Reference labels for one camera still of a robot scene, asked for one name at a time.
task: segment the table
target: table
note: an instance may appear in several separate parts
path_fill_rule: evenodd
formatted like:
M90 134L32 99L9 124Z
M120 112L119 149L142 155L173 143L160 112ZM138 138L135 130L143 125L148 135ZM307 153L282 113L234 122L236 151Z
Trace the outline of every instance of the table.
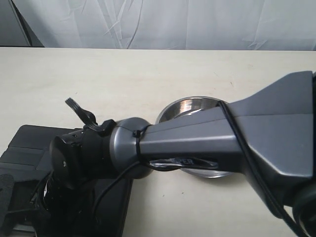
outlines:
M64 100L98 121L154 123L192 95L228 102L282 76L316 70L316 52L0 48L0 154L23 124L82 126ZM182 171L135 180L124 237L294 236L241 174L201 179Z

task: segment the black plastic object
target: black plastic object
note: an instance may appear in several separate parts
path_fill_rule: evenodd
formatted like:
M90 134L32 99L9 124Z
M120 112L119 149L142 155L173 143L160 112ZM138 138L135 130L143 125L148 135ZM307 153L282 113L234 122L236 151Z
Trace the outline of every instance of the black plastic object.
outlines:
M0 175L9 174L14 179L8 213L12 211L19 213L21 210L29 208L29 200L32 198L34 188L51 171L50 141L55 136L72 131L75 130L31 125L20 127L8 149L0 157ZM99 180L95 186L95 193L91 194L91 197L97 197L112 182L113 179ZM70 227L71 233L60 233L59 236L121 236L131 186L132 180L123 179L104 196L96 213L97 223L91 225L88 217L91 216L92 209L86 208L78 216L74 226ZM86 204L87 207L91 207L93 202L93 198L90 198ZM8 221L7 216L5 219L1 229L6 229L6 232L10 233L8 227L13 228L16 222L12 219ZM41 228L45 224L41 221L35 224L36 229L40 230L37 233L39 237L52 236L49 229Z

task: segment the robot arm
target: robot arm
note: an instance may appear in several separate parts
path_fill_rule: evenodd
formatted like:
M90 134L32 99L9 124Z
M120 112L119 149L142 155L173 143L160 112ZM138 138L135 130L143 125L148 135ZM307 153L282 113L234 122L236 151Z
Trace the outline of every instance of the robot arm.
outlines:
M52 142L54 173L61 185L75 189L83 180L118 176L135 162L140 165L127 173L130 178L145 177L151 168L239 172L245 174L272 214L281 218L282 213L258 181L262 177L281 206L293 207L297 224L316 235L315 104L313 74L299 72L227 107L156 125L129 118L108 122L98 131L92 121ZM225 108L232 113L258 170L251 168Z

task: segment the metal bowl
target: metal bowl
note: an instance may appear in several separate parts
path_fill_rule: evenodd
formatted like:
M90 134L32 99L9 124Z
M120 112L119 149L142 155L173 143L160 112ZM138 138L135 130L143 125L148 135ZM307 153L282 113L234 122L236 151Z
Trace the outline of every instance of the metal bowl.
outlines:
M192 96L177 100L167 107L158 115L156 123L165 122L182 116L189 116L199 111L216 107L218 99L207 96ZM204 178L218 178L230 175L230 172L216 170L199 170L199 169L181 169L184 172Z

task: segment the white curtain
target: white curtain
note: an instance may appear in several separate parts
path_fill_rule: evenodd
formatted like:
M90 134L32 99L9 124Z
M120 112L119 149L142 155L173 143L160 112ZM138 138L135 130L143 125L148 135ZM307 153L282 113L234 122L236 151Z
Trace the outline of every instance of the white curtain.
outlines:
M315 50L315 0L14 0L45 47Z

